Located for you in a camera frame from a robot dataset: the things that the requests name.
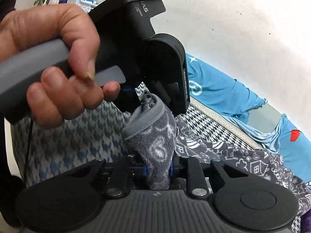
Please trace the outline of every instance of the white star print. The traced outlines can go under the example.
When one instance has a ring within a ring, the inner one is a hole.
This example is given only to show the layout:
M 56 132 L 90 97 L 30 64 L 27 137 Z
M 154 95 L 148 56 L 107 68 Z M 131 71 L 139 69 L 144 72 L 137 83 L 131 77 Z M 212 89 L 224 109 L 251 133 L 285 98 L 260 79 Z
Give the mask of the white star print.
M 189 57 L 189 58 L 191 59 L 190 63 L 191 63 L 192 61 L 197 61 L 194 57 Z

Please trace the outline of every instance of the black cord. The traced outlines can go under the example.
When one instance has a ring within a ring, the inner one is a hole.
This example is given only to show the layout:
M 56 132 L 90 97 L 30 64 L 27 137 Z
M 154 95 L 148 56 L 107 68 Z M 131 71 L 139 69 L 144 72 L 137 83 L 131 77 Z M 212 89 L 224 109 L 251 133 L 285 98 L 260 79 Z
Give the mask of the black cord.
M 29 162 L 29 152 L 30 152 L 30 145 L 32 140 L 32 127 L 34 126 L 34 121 L 31 120 L 29 126 L 29 133 L 28 133 L 28 141 L 27 141 L 27 150 L 26 150 L 26 157 L 25 157 L 25 165 L 24 165 L 24 172 L 23 172 L 23 180 L 26 183 L 26 175 L 28 169 L 28 162 Z

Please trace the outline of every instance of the blue fabric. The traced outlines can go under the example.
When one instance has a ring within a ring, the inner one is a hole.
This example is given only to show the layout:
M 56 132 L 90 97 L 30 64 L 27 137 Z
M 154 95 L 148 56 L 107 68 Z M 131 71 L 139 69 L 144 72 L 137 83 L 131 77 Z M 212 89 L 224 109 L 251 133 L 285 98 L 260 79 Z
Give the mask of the blue fabric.
M 311 142 L 301 131 L 295 141 L 290 141 L 291 131 L 297 128 L 285 114 L 281 116 L 276 129 L 266 134 L 235 118 L 223 117 L 243 130 L 253 140 L 263 144 L 268 152 L 281 154 L 284 166 L 291 169 L 305 183 L 311 181 Z
M 239 81 L 187 54 L 190 95 L 219 114 L 248 122 L 249 110 L 266 103 Z
M 236 127 L 243 130 L 254 141 L 258 142 L 259 144 L 264 144 L 264 147 L 268 152 L 271 152 L 271 153 L 279 152 L 279 149 L 280 149 L 279 136 L 281 133 L 281 126 L 282 126 L 282 123 L 284 122 L 284 118 L 286 118 L 286 115 L 282 115 L 275 130 L 270 133 L 262 133 L 261 131 L 254 129 L 253 127 L 241 122 L 240 120 L 236 118 L 227 117 L 227 116 L 223 116 L 223 117 L 230 123 L 234 124 Z

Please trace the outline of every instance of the black handheld device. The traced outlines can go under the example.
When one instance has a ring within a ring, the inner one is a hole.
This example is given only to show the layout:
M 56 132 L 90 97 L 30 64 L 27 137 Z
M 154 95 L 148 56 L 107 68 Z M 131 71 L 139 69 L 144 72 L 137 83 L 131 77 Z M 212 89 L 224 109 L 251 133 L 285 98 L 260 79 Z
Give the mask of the black handheld device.
M 290 233 L 298 211 L 292 192 L 220 159 L 205 164 L 175 154 L 165 191 L 149 190 L 146 174 L 130 155 L 93 160 L 34 185 L 16 201 L 23 233 Z
M 123 112 L 132 113 L 140 101 L 135 88 L 144 82 L 175 116 L 185 113 L 189 83 L 184 47 L 175 37 L 155 34 L 150 18 L 165 11 L 162 0 L 106 0 L 89 16 L 100 35 L 95 81 L 121 84 L 114 102 Z M 0 64 L 0 111 L 15 123 L 29 112 L 28 87 L 44 69 L 58 66 L 66 76 L 73 73 L 67 59 L 69 49 L 61 39 L 21 52 Z

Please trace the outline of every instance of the ribbed gray surface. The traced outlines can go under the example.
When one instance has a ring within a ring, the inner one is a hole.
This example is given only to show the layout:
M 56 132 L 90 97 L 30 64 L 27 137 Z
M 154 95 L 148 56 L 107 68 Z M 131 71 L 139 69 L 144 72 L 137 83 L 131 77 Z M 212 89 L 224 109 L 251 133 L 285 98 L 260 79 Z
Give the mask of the ribbed gray surface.
M 133 190 L 110 200 L 98 217 L 74 233 L 242 233 L 224 224 L 205 201 L 184 191 Z M 290 233 L 286 229 L 280 233 Z

